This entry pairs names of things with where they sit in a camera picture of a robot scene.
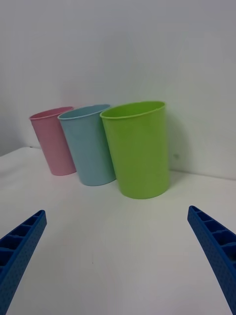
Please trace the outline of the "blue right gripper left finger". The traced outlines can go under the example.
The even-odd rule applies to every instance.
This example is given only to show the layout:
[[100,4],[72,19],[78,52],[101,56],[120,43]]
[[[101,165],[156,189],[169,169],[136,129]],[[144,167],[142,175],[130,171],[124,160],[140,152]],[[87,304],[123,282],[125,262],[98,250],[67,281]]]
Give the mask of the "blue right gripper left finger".
[[17,287],[47,225],[39,210],[0,240],[0,314],[11,304]]

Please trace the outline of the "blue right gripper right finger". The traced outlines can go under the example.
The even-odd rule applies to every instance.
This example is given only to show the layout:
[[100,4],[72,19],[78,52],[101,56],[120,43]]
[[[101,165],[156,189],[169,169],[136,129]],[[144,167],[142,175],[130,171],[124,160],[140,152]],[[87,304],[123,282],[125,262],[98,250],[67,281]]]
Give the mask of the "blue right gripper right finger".
[[189,207],[187,220],[209,261],[232,314],[236,314],[236,235],[195,206]]

